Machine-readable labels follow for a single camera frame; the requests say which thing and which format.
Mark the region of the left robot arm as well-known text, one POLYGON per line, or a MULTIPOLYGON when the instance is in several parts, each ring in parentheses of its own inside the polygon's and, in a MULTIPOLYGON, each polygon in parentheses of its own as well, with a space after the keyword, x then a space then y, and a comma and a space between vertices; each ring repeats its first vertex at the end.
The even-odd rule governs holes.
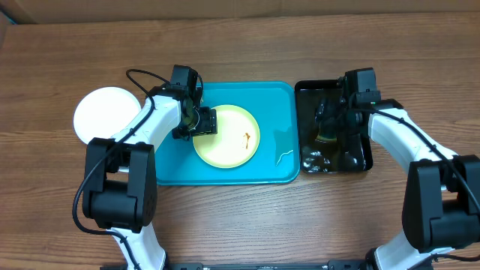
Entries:
POLYGON ((87 145, 85 176, 72 207, 97 224, 85 233, 112 236, 126 269, 163 269, 167 253, 155 236, 155 152, 169 135, 188 140, 216 132, 215 110, 202 106, 203 85, 165 83, 146 94, 145 104, 118 87, 87 94, 74 114, 87 145))

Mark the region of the white plate with stain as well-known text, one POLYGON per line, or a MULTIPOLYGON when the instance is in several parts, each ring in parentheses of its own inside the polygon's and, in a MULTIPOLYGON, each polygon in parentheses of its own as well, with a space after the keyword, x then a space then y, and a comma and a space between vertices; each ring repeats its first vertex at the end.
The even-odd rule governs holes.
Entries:
POLYGON ((99 88, 77 105, 73 128, 85 144, 95 137, 108 139, 125 128, 140 110, 140 102, 129 91, 115 86, 99 88))

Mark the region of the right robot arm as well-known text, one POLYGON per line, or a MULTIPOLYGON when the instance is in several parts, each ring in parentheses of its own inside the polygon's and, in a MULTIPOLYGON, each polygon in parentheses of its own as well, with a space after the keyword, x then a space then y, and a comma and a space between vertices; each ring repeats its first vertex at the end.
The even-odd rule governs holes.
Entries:
POLYGON ((365 132, 406 170, 402 230, 370 250, 360 269, 431 269, 440 258, 479 242, 479 158, 460 156, 421 130, 396 100, 359 105, 323 98, 319 131, 340 144, 365 132))

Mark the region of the yellow-green plate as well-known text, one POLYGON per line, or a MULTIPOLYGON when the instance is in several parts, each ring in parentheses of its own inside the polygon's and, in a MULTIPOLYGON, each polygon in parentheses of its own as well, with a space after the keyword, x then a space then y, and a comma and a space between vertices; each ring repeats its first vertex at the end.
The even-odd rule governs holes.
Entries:
POLYGON ((235 105, 220 105, 217 113, 217 133, 196 136, 193 147, 207 164, 231 169, 249 161, 260 144, 260 126, 246 110, 235 105))

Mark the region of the green yellow sponge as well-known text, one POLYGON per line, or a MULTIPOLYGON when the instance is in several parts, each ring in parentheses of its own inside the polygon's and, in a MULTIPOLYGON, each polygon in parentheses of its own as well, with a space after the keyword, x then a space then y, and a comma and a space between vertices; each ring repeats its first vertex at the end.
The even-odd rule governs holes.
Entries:
POLYGON ((318 130, 315 140, 321 143, 336 143, 337 136, 334 131, 323 130, 322 128, 320 128, 318 130))

